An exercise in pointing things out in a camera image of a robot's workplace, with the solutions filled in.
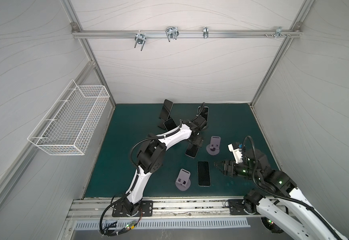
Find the pink-edged phone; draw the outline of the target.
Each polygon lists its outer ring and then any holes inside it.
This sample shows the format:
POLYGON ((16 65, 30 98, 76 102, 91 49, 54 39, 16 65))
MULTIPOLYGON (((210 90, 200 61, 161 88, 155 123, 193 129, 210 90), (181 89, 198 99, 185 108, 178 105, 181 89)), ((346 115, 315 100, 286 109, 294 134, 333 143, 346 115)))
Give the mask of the pink-edged phone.
POLYGON ((192 144, 192 143, 189 143, 189 145, 185 151, 185 155, 190 157, 190 158, 196 158, 198 150, 199 150, 199 146, 192 144))

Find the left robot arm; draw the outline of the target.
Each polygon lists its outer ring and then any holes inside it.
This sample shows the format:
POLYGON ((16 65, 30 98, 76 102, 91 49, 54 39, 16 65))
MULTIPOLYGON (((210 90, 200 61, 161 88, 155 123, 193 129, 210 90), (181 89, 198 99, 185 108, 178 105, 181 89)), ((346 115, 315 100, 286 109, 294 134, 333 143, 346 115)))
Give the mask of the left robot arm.
POLYGON ((122 201, 128 215, 137 213, 149 178, 162 167, 167 150, 185 140, 195 144, 196 140, 201 139, 199 133, 206 126, 207 118, 197 114, 193 120, 181 120, 174 129, 159 135, 149 135, 132 147, 129 160, 135 167, 135 173, 122 201))

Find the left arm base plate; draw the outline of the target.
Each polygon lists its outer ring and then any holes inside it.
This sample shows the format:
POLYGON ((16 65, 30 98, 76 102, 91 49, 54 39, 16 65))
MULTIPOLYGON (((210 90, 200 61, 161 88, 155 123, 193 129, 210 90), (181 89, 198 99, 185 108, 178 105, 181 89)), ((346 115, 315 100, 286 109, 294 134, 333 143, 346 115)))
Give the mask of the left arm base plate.
POLYGON ((131 204, 128 199, 113 206, 112 217, 151 217, 153 212, 153 201, 139 201, 131 204))

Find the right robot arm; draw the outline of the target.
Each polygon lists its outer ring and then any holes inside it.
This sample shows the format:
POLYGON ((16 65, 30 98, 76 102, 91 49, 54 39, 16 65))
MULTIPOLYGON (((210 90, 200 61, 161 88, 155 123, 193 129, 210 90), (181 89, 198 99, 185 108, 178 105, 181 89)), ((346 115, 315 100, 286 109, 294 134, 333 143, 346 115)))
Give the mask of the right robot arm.
POLYGON ((271 168, 264 153, 241 146, 229 150, 234 160, 214 165, 225 176, 253 181, 256 188, 239 204, 248 215, 262 215, 270 230, 278 227, 294 240, 346 239, 313 207, 285 172, 271 168))

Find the teal-edged phone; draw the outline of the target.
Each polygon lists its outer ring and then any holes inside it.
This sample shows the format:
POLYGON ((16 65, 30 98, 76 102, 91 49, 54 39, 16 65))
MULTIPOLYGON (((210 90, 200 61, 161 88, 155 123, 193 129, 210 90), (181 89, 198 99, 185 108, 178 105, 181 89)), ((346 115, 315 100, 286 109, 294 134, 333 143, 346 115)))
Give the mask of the teal-edged phone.
POLYGON ((198 176, 198 185, 201 187, 210 187, 210 168, 209 162, 199 161, 197 162, 197 176, 198 176))

